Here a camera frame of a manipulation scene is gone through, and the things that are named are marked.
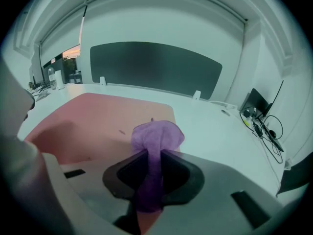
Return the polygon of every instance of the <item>office desk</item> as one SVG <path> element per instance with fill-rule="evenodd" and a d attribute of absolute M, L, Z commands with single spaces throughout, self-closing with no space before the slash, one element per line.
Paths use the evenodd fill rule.
<path fill-rule="evenodd" d="M 67 85 L 36 102 L 35 108 L 28 112 L 28 119 L 22 124 L 18 137 L 23 140 L 45 117 L 84 93 L 122 96 L 170 105 L 174 110 L 176 124 L 185 135 L 185 141 L 180 146 L 181 152 L 228 165 L 270 194 L 277 193 L 284 162 L 275 165 L 270 160 L 270 154 L 267 157 L 267 151 L 260 140 L 236 116 L 238 111 L 230 112 L 228 116 L 221 112 L 223 106 L 185 96 L 124 86 Z"/>

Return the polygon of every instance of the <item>dark panel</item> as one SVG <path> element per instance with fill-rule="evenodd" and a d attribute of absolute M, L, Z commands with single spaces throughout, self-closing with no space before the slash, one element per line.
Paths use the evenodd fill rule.
<path fill-rule="evenodd" d="M 222 65 L 183 48 L 147 42 L 119 42 L 90 48 L 92 80 L 153 88 L 184 95 L 201 91 L 209 99 Z"/>

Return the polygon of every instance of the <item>white clip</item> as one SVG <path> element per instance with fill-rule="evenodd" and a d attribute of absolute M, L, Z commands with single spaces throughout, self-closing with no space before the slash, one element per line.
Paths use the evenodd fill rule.
<path fill-rule="evenodd" d="M 102 85 L 102 86 L 106 86 L 107 85 L 106 80 L 105 80 L 105 78 L 103 76 L 100 77 L 100 85 Z"/>
<path fill-rule="evenodd" d="M 201 95 L 201 91 L 196 91 L 194 95 L 192 96 L 193 100 L 199 100 Z"/>

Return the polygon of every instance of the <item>black rectangular hole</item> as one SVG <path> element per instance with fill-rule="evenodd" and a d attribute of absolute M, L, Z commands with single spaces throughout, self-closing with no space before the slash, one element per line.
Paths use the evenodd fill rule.
<path fill-rule="evenodd" d="M 235 192 L 231 196 L 255 229 L 270 219 L 270 216 L 245 191 Z"/>
<path fill-rule="evenodd" d="M 73 177 L 82 175 L 84 173 L 86 173 L 84 170 L 78 169 L 78 170 L 72 170 L 72 171 L 65 172 L 64 175 L 66 178 L 73 178 Z"/>

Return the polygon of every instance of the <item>roller blind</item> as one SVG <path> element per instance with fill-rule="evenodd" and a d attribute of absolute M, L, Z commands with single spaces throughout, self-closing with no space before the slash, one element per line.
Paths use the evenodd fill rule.
<path fill-rule="evenodd" d="M 79 44 L 79 32 L 85 8 L 66 18 L 41 45 L 42 66 L 62 52 Z"/>

